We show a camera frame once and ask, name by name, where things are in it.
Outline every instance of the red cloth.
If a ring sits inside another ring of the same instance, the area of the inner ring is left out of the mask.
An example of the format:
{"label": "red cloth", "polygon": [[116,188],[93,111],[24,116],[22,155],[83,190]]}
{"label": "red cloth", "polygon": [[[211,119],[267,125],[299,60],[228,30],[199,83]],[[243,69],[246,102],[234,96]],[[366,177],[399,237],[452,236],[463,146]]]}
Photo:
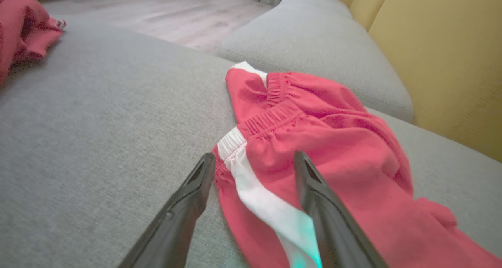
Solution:
{"label": "red cloth", "polygon": [[[268,191],[301,210],[293,168],[296,150],[309,155],[389,267],[502,267],[502,261],[457,229],[448,208],[413,199],[409,162],[396,137],[349,89],[301,73],[269,73],[267,87],[262,80],[244,69],[228,72],[238,134],[229,133],[213,150],[221,207],[251,267],[293,264],[277,230],[249,205],[260,196],[246,201],[253,191],[243,193],[236,186],[240,165],[249,161]],[[282,214],[277,207],[269,212]]]}
{"label": "red cloth", "polygon": [[0,0],[0,84],[12,63],[43,59],[61,34],[37,0]]}

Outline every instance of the wooden floor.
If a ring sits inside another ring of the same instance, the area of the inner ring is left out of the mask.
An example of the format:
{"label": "wooden floor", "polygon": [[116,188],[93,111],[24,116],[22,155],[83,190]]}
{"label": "wooden floor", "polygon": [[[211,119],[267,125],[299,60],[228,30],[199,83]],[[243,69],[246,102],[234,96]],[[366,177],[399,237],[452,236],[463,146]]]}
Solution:
{"label": "wooden floor", "polygon": [[104,21],[210,53],[225,36],[271,9],[253,0],[39,1],[52,15]]}

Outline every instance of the sofa seat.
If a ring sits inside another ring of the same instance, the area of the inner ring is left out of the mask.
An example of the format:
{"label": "sofa seat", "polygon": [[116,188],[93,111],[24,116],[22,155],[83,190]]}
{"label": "sofa seat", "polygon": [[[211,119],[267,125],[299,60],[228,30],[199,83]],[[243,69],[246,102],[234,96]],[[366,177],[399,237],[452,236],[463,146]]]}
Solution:
{"label": "sofa seat", "polygon": [[223,40],[219,57],[262,71],[319,75],[373,109],[413,120],[405,86],[366,30],[338,0],[282,0]]}
{"label": "sofa seat", "polygon": [[[236,124],[233,63],[71,16],[38,64],[0,89],[0,266],[115,267],[199,157]],[[502,257],[502,164],[378,114],[411,161],[416,197],[450,207]],[[187,267],[246,267],[213,185]]]}

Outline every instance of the sofa cushion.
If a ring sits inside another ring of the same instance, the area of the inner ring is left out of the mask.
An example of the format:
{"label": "sofa cushion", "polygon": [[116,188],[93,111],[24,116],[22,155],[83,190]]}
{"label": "sofa cushion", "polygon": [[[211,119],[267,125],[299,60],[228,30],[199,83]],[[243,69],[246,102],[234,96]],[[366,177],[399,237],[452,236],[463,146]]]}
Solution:
{"label": "sofa cushion", "polygon": [[[39,64],[0,90],[0,267],[117,266],[202,153],[236,124],[233,64],[65,16]],[[409,156],[416,196],[502,257],[502,164],[382,116]],[[187,268],[245,267],[212,186]]]}
{"label": "sofa cushion", "polygon": [[364,105],[413,119],[403,83],[338,0],[283,0],[224,39],[216,53],[266,72],[298,71],[335,80]]}

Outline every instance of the white stripe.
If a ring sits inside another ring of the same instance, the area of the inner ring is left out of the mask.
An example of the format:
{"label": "white stripe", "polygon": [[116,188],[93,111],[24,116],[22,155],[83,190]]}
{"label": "white stripe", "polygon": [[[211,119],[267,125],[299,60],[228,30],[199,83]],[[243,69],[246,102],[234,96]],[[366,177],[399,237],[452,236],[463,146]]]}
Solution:
{"label": "white stripe", "polygon": [[267,73],[260,71],[260,70],[256,70],[251,65],[249,65],[246,61],[235,64],[234,66],[232,66],[231,69],[242,69],[242,70],[247,71],[249,73],[257,74],[262,79],[262,82],[263,82],[263,85],[265,86],[265,89],[267,89]]}
{"label": "white stripe", "polygon": [[218,143],[218,153],[232,173],[240,200],[274,229],[292,268],[321,267],[312,218],[263,186],[249,164],[246,145],[237,128]]}

